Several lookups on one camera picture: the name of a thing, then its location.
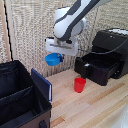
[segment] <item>beige wall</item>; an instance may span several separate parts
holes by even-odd
[[[0,63],[10,61],[7,24],[3,0],[0,0]]]
[[[76,0],[5,0],[8,8],[13,57],[28,69],[35,68],[44,77],[74,67],[75,57],[65,56],[64,62],[50,67],[44,61],[45,38],[53,36],[54,12],[60,6],[72,6]],[[87,29],[78,36],[79,49],[91,47],[97,31],[108,28],[128,29],[127,0],[112,2],[89,12]]]
[[[14,58],[20,60],[30,71],[36,69],[44,77],[74,67],[75,57],[65,56],[64,62],[50,67],[44,61],[49,52],[45,50],[45,38],[53,36],[54,12],[59,6],[71,6],[74,1],[61,0],[6,0],[12,34]],[[79,48],[87,49],[96,11],[87,18],[87,30],[78,37]]]

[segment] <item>blue object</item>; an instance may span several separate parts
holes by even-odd
[[[59,54],[58,56],[57,53],[52,53],[52,54],[47,55],[44,58],[44,60],[47,62],[49,66],[55,66],[60,63],[60,57],[61,57],[61,54]]]
[[[63,62],[63,57],[62,56],[60,56],[60,62]]]
[[[48,101],[52,101],[52,84],[33,68],[31,69],[31,77],[45,98]]]

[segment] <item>red cup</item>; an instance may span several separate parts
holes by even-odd
[[[83,78],[75,78],[74,80],[74,90],[78,93],[81,93],[84,89],[86,80]]]

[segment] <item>blue cup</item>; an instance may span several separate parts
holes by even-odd
[[[47,55],[44,60],[47,62],[47,64],[49,66],[55,66],[55,65],[58,65],[60,63],[60,58],[61,58],[61,54],[56,54],[56,53],[52,53],[52,54],[49,54]]]

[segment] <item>basket handle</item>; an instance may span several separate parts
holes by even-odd
[[[39,128],[47,128],[47,124],[46,124],[45,120],[40,122]]]

